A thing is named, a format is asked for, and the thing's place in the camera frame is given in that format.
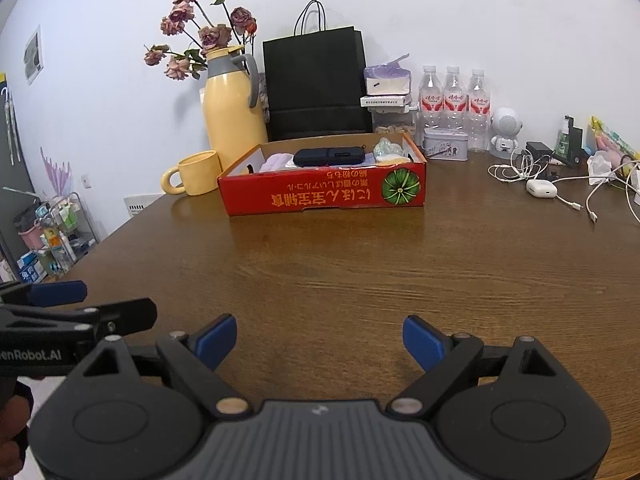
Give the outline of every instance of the wall picture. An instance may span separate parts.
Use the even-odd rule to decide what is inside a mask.
[[[24,76],[29,84],[33,83],[42,67],[42,40],[38,26],[24,49]]]

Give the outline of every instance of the astronaut figurine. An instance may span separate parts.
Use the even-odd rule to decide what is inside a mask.
[[[491,138],[489,152],[498,158],[511,158],[511,153],[518,147],[516,136],[522,129],[522,121],[514,110],[499,108],[491,118],[491,124],[497,135]]]

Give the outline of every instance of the red cardboard box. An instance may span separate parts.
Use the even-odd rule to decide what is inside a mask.
[[[400,144],[413,162],[257,173],[275,153],[341,146],[363,146],[370,153],[382,137]],[[229,216],[326,207],[407,207],[424,205],[426,170],[427,161],[405,134],[350,134],[260,144],[222,173],[218,184]]]

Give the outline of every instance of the gray ribbed panel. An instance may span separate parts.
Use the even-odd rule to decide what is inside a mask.
[[[167,480],[469,480],[417,422],[372,400],[269,400],[243,422],[217,425]]]

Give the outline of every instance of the metal screw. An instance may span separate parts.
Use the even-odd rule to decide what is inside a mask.
[[[402,415],[415,415],[422,409],[422,403],[412,397],[400,397],[391,403],[391,409]]]
[[[249,409],[249,403],[240,397],[225,397],[216,403],[216,409],[225,415],[239,415]]]

